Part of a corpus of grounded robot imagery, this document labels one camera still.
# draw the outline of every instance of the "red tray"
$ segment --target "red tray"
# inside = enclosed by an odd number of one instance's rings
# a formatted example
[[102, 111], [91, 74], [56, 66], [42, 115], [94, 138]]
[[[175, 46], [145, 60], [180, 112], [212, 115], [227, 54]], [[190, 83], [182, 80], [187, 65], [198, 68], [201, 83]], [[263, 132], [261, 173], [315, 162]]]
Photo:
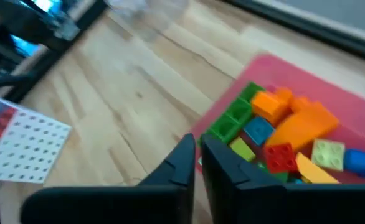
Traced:
[[[240, 74], [239, 78], [191, 129], [196, 139], [206, 132], [249, 82], [255, 82], [271, 91], [276, 87], [288, 87], [296, 96], [304, 95], [310, 100], [320, 101], [339, 118], [341, 123], [333, 133], [324, 138], [344, 142], [346, 149], [355, 148], [365, 151], [365, 99], [327, 83], [272, 55], [257, 57]], [[304, 149], [302, 152], [310, 156], [311, 150]], [[199, 157], [200, 151], [197, 148], [196, 161]], [[199, 164], [197, 164], [197, 168], [202, 172]], [[326, 171], [344, 184], [365, 183], [365, 178], [350, 172]]]

